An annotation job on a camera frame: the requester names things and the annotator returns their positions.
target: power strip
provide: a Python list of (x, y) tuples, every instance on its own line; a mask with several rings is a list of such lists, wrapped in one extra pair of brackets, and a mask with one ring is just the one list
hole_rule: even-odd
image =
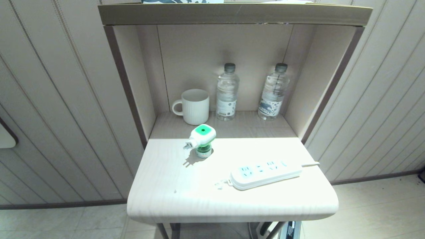
[(314, 162), (312, 164), (301, 165), (284, 160), (273, 160), (244, 165), (230, 173), (230, 179), (227, 184), (239, 190), (246, 190), (272, 182), (298, 177), (303, 171), (303, 166), (318, 164), (318, 162)]

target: gray bottle cap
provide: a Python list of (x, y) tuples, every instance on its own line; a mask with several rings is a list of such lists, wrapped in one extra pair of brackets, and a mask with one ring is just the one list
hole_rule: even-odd
[(288, 65), (285, 63), (278, 63), (276, 64), (275, 71), (284, 73), (288, 69)]
[(233, 63), (226, 63), (224, 64), (224, 71), (227, 73), (233, 73), (235, 72), (236, 65)]

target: paneled wall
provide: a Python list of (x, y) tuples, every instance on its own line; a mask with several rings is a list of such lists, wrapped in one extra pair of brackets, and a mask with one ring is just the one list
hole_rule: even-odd
[(142, 144), (99, 1), (0, 1), (0, 205), (119, 200)]
[(330, 181), (421, 169), (425, 1), (350, 3), (374, 11), (306, 147)]

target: white floor tile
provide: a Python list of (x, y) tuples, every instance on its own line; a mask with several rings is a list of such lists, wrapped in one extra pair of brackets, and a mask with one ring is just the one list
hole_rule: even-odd
[(327, 224), (326, 219), (302, 221), (300, 239), (336, 239), (330, 230), (332, 227)]
[(35, 232), (30, 239), (71, 239), (73, 234), (73, 230), (48, 230)]
[(390, 237), (387, 239), (424, 239), (424, 238), (425, 238), (425, 229)]
[(1, 239), (31, 239), (33, 231), (0, 231)]
[[(164, 223), (165, 228), (171, 228), (169, 223)], [(155, 230), (156, 223), (143, 223), (136, 222), (132, 219), (128, 220), (127, 231), (142, 231), (142, 230)]]
[(123, 228), (126, 218), (126, 204), (86, 207), (77, 229)]
[(21, 213), (19, 231), (74, 230), (83, 208), (32, 209)]
[(71, 239), (73, 230), (68, 231), (0, 231), (1, 239)]
[(208, 223), (194, 227), (182, 227), (180, 231), (182, 239), (245, 239), (237, 231), (224, 223)]
[(16, 230), (30, 210), (0, 210), (0, 230)]
[(340, 210), (317, 221), (303, 222), (305, 238), (384, 239), (425, 227), (425, 196)]
[(394, 202), (425, 195), (425, 184), (417, 175), (334, 186), (340, 210)]
[(76, 230), (72, 239), (119, 239), (122, 228)]
[(223, 223), (224, 226), (227, 226), (234, 231), (236, 231), (243, 238), (249, 239), (248, 223), (247, 222), (238, 222), (238, 223)]
[[(171, 229), (165, 229), (168, 237), (171, 238)], [(128, 231), (125, 233), (124, 239), (162, 239), (159, 230), (144, 230), (144, 231)]]

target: wooden shelf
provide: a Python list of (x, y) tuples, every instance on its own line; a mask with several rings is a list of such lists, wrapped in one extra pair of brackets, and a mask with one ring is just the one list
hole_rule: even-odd
[(282, 116), (266, 122), (256, 111), (237, 112), (230, 122), (211, 114), (217, 131), (207, 159), (184, 150), (195, 128), (173, 113), (154, 126), (127, 202), (128, 215), (140, 222), (264, 222), (316, 220), (333, 215), (338, 199), (318, 166), (298, 178), (239, 191), (214, 186), (250, 161), (313, 159)]
[[(231, 121), (221, 121), (210, 112), (206, 124), (217, 131), (217, 138), (291, 138), (297, 137), (283, 116), (265, 121), (256, 111), (237, 111)], [(155, 121), (150, 139), (187, 139), (195, 128), (173, 112), (162, 113)]]
[(100, 5), (104, 25), (327, 24), (365, 26), (371, 8), (328, 4), (117, 4)]

